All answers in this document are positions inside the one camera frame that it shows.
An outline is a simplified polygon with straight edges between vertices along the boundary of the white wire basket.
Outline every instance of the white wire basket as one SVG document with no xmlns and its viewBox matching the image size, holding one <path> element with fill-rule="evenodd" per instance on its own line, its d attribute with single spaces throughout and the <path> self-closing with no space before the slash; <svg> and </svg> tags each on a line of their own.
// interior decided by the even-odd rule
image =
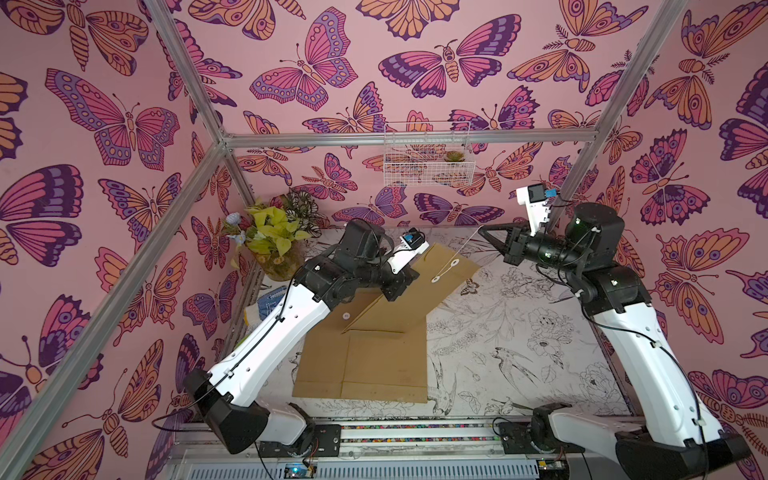
<svg viewBox="0 0 768 480">
<path fill-rule="evenodd" d="M 403 184 L 460 188 L 472 182 L 475 155 L 469 143 L 469 132 L 449 130 L 452 125 L 449 121 L 430 124 L 437 124 L 445 130 L 427 131 L 428 124 L 420 121 L 387 124 L 382 166 L 385 186 Z M 447 161 L 448 153 L 453 152 L 463 155 L 463 160 Z"/>
</svg>

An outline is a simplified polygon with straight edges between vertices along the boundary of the flower vase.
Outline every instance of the flower vase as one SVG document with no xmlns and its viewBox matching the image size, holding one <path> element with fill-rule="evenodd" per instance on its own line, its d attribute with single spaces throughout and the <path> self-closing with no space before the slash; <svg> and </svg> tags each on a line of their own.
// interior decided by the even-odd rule
<svg viewBox="0 0 768 480">
<path fill-rule="evenodd" d="M 280 256 L 277 252 L 271 252 L 269 255 L 253 253 L 256 261 L 261 265 L 264 273 L 275 282 L 287 282 L 293 277 L 293 274 L 304 264 L 304 255 L 302 249 L 303 242 L 293 242 L 285 255 Z"/>
</svg>

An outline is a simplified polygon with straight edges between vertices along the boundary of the metal grille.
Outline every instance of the metal grille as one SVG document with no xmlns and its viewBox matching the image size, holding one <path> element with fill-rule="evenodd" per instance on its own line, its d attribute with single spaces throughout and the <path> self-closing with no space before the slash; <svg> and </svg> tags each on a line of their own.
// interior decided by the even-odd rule
<svg viewBox="0 0 768 480">
<path fill-rule="evenodd" d="M 283 478 L 286 464 L 267 464 L 272 477 Z M 269 478 L 260 463 L 195 465 L 187 480 L 260 480 Z M 535 460 L 484 459 L 351 462 L 322 460 L 314 478 L 401 478 L 421 480 L 496 480 L 539 478 Z"/>
<path fill-rule="evenodd" d="M 451 122 L 433 122 L 445 124 Z M 472 182 L 475 171 L 475 155 L 469 143 L 468 131 L 445 131 L 444 136 L 435 140 L 434 135 L 427 140 L 427 130 L 422 122 L 392 122 L 387 130 L 397 128 L 400 134 L 388 131 L 384 134 L 384 155 L 382 169 L 384 185 L 445 185 L 448 187 L 466 187 Z M 403 127 L 408 135 L 403 136 Z M 447 161 L 447 155 L 461 154 L 463 161 Z"/>
</svg>

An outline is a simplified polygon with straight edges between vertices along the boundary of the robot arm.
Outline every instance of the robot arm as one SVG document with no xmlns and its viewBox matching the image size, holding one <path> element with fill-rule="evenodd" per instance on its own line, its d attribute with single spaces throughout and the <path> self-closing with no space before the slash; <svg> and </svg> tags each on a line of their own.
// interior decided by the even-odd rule
<svg viewBox="0 0 768 480">
<path fill-rule="evenodd" d="M 313 423 L 298 407 L 259 404 L 257 395 L 296 343 L 358 288 L 377 286 L 393 301 L 418 278 L 408 263 L 429 247 L 424 234 L 411 229 L 385 254 L 382 239 L 392 241 L 381 227 L 350 221 L 341 241 L 296 272 L 283 300 L 227 358 L 184 380 L 195 407 L 230 453 L 256 440 L 279 442 L 298 454 L 309 446 Z"/>
<path fill-rule="evenodd" d="M 523 187 L 534 207 L 544 205 L 543 186 Z M 531 205 L 526 203 L 528 211 Z M 519 265 L 530 260 L 555 268 L 558 277 L 579 299 L 584 316 L 611 341 L 637 392 L 645 426 L 624 424 L 580 413 L 555 403 L 534 411 L 531 440 L 542 451 L 559 449 L 559 442 L 579 445 L 619 463 L 634 479 L 693 478 L 750 455 L 744 438 L 723 430 L 692 390 L 685 373 L 656 320 L 650 295 L 630 268 L 614 262 L 624 221 L 607 206 L 580 204 L 557 238 L 530 226 L 508 223 L 482 227 L 479 233 L 504 261 Z M 505 231 L 505 240 L 492 234 Z"/>
</svg>

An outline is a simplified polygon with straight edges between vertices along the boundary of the cardboard sheet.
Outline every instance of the cardboard sheet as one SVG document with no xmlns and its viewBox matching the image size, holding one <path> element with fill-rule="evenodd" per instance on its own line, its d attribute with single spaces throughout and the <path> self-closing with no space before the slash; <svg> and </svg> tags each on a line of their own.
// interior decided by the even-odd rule
<svg viewBox="0 0 768 480">
<path fill-rule="evenodd" d="M 454 253 L 432 245 L 413 264 L 419 278 L 396 301 L 359 291 L 310 330 L 293 396 L 426 403 L 426 316 L 479 268 L 456 256 L 458 264 L 432 283 Z"/>
</svg>

